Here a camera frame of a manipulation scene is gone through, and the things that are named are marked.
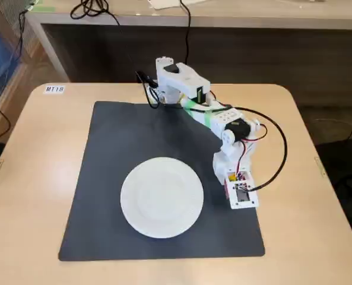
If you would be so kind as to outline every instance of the wooden table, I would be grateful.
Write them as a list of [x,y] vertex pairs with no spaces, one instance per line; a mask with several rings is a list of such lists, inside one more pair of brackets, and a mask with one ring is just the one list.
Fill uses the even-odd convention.
[[[263,257],[60,262],[94,102],[144,103],[145,96],[137,84],[66,84],[64,94],[45,88],[32,92],[0,158],[0,284],[352,285],[352,231],[290,93],[277,85],[213,86],[220,101],[272,117],[288,139],[284,170],[258,193]],[[264,123],[256,183],[283,154],[279,133]]]

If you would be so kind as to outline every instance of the label sticker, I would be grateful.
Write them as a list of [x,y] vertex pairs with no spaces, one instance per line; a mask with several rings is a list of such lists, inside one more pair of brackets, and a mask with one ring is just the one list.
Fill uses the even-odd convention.
[[62,94],[64,91],[65,86],[63,85],[47,85],[44,94]]

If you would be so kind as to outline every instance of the green tape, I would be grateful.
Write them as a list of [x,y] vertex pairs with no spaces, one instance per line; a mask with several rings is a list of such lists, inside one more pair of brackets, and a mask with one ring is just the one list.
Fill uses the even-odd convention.
[[189,109],[193,108],[197,103],[195,103],[192,100],[188,100],[188,102],[185,104],[185,106],[183,107],[185,109],[185,111],[192,116],[192,111],[190,111]]
[[43,13],[54,13],[56,12],[55,7],[49,7],[49,6],[37,6],[35,5],[32,9],[33,12],[43,12]]
[[211,112],[205,112],[205,126],[210,129],[211,126]]

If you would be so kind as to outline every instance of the table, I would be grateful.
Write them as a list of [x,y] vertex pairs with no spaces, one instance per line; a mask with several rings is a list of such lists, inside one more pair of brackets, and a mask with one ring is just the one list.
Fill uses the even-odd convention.
[[[32,92],[0,158],[0,284],[352,284],[351,229],[291,94],[277,85],[212,86],[220,101],[272,117],[288,139],[284,170],[258,193],[263,257],[60,262],[94,102],[145,96],[139,84],[45,89]],[[283,153],[265,123],[268,136],[253,156],[257,183]]]
[[[291,1],[190,5],[188,64],[212,83],[282,85],[299,106],[352,106],[352,0]],[[27,14],[65,82],[134,83],[133,68],[156,76],[159,56],[184,60],[188,19],[182,9],[109,0],[119,28],[108,15],[72,20],[79,2],[42,0]]]
[[[187,26],[180,8],[155,10],[146,0],[107,0],[123,26]],[[208,0],[190,5],[192,27],[352,30],[352,1],[301,3],[295,0]],[[64,80],[69,80],[45,24],[113,25],[108,15],[73,20],[70,11],[80,0],[41,0],[27,19]]]

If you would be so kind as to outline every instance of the red wire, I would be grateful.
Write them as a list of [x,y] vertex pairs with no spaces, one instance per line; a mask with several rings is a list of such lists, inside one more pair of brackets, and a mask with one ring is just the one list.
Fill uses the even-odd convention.
[[242,157],[245,155],[246,153],[246,144],[243,141],[240,141],[243,144],[243,152],[242,155],[239,157],[239,160],[237,162],[237,166],[236,166],[236,176],[239,174],[239,167],[240,167],[240,161],[242,159]]

